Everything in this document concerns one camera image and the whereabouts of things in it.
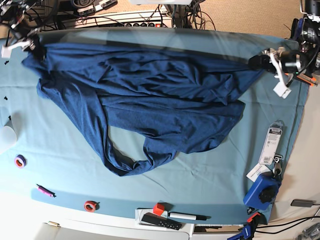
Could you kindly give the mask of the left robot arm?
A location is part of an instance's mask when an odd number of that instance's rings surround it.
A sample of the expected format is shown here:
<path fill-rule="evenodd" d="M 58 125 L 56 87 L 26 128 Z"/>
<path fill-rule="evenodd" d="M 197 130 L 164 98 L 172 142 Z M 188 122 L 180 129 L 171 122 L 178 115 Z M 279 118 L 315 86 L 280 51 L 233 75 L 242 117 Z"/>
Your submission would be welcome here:
<path fill-rule="evenodd" d="M 306 0 L 300 3 L 300 12 L 303 17 L 292 21 L 290 40 L 299 44 L 298 50 L 267 49 L 261 55 L 249 59 L 248 65 L 253 70 L 264 69 L 275 73 L 276 67 L 272 64 L 274 56 L 280 70 L 285 74 L 320 74 L 320 2 Z"/>

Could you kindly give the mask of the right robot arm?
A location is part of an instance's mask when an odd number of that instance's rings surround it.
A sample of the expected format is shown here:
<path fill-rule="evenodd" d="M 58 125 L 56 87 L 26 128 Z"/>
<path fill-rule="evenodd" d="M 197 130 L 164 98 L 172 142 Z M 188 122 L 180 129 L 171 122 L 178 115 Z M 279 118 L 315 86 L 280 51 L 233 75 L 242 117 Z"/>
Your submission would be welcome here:
<path fill-rule="evenodd" d="M 3 59 L 9 59 L 15 48 L 21 48 L 39 61 L 45 59 L 46 49 L 40 43 L 38 31 L 57 13 L 59 2 L 54 0 L 47 17 L 41 18 L 36 25 L 29 25 L 26 20 L 26 12 L 31 10 L 36 3 L 36 0 L 2 0 L 0 2 L 0 25 L 6 27 L 8 34 L 12 36 L 2 45 L 1 57 Z"/>

